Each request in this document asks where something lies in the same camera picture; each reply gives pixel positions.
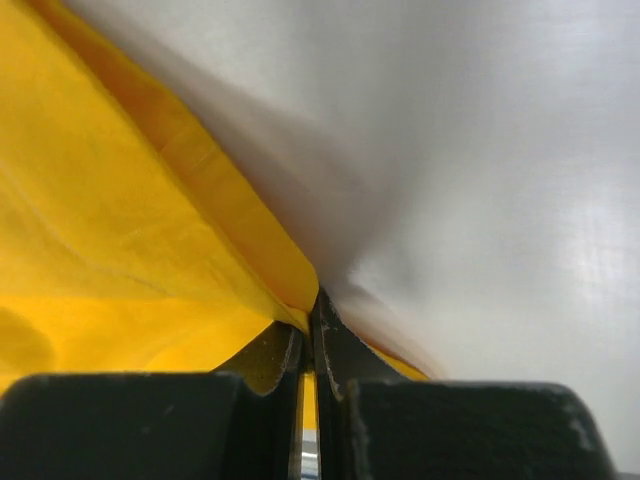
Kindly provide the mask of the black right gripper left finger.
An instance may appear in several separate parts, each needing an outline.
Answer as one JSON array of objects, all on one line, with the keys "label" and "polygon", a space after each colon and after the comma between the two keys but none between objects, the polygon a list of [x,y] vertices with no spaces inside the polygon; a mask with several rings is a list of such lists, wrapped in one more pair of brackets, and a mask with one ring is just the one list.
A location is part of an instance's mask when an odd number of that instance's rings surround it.
[{"label": "black right gripper left finger", "polygon": [[1,398],[1,475],[296,479],[303,369],[276,322],[210,372],[25,377]]}]

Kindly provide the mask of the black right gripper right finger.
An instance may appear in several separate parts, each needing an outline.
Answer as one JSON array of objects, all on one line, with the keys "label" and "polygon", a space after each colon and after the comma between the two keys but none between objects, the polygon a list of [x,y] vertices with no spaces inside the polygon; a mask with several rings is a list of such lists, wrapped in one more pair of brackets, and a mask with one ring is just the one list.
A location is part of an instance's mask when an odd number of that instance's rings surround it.
[{"label": "black right gripper right finger", "polygon": [[597,425],[549,383],[418,381],[320,292],[311,316],[323,479],[613,479]]}]

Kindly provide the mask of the yellow pikachu cloth placemat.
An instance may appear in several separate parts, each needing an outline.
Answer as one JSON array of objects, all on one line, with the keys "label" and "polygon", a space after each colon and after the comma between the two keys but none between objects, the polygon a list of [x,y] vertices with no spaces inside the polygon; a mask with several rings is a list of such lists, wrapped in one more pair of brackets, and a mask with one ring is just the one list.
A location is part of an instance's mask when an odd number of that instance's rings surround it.
[{"label": "yellow pikachu cloth placemat", "polygon": [[306,4],[1,5],[1,385],[204,371],[320,288],[368,298],[383,218],[340,151]]}]

